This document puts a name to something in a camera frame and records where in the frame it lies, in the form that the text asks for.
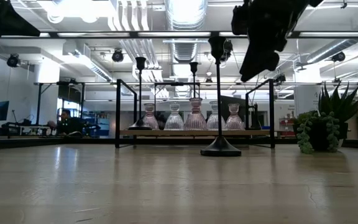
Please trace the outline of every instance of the white wall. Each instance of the white wall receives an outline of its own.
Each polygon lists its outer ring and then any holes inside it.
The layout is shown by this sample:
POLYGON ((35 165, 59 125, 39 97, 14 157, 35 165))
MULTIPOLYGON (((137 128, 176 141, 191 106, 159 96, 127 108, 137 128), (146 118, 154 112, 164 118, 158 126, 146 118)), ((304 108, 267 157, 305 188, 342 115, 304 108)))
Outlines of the white wall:
POLYGON ((17 120, 24 119, 37 111, 37 95, 33 95, 35 77, 33 72, 27 73, 23 68, 10 68, 6 60, 0 59, 0 101, 9 101, 7 121, 14 122, 12 110, 17 120))

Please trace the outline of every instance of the security camera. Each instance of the security camera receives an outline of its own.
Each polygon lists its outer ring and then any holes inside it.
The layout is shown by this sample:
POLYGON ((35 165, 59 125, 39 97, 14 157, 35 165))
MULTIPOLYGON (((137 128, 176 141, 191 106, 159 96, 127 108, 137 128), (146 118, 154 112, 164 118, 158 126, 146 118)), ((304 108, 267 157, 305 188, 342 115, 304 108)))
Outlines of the security camera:
POLYGON ((11 54, 11 56, 7 59, 7 66, 11 67, 11 68, 17 68, 20 67, 21 65, 21 60, 19 59, 19 55, 18 54, 11 54))
POLYGON ((115 49, 111 59, 114 62, 122 62, 124 60, 124 55, 122 54, 122 49, 115 49))

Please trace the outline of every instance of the pillar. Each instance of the pillar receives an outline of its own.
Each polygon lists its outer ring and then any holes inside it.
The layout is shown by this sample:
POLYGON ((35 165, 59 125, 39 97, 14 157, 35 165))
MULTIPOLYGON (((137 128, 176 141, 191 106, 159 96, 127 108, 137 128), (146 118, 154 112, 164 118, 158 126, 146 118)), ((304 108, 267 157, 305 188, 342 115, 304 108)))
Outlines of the pillar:
MULTIPOLYGON (((39 83, 55 83, 59 81, 60 65, 49 58, 44 58, 42 63, 35 66, 35 81, 39 83)), ((57 117, 57 98, 59 87, 50 86, 41 96, 40 120, 39 124, 47 124, 48 121, 56 122, 57 117)), ((33 93, 38 96, 38 88, 34 88, 33 93)), ((37 104, 33 104, 32 112, 37 114, 37 104)))
MULTIPOLYGON (((306 70, 297 70, 293 79, 297 83, 319 83, 321 82, 320 68, 318 65, 308 65, 306 70)), ((318 85, 296 86, 294 88, 295 114, 318 110, 318 98, 321 87, 318 85)))

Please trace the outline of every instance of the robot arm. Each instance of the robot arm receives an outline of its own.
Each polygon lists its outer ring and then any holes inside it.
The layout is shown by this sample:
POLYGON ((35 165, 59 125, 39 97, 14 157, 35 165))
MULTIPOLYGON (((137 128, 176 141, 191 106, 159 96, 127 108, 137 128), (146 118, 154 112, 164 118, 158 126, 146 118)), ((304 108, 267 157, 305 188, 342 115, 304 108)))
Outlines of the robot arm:
POLYGON ((318 6, 323 0, 249 0, 233 10, 232 32, 248 35, 249 46, 242 64, 241 81, 246 82, 264 70, 274 71, 283 51, 287 35, 292 32, 310 4, 318 6))

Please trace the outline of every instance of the shelf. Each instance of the shelf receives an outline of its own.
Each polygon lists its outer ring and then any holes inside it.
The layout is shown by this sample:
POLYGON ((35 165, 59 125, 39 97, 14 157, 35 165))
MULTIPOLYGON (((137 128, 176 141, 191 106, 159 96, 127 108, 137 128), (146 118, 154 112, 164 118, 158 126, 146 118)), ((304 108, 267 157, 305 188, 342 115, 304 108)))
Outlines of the shelf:
MULTIPOLYGON (((121 135, 136 136, 217 136, 218 131, 121 130, 121 135)), ((269 130, 223 131, 224 136, 269 135, 269 130)))

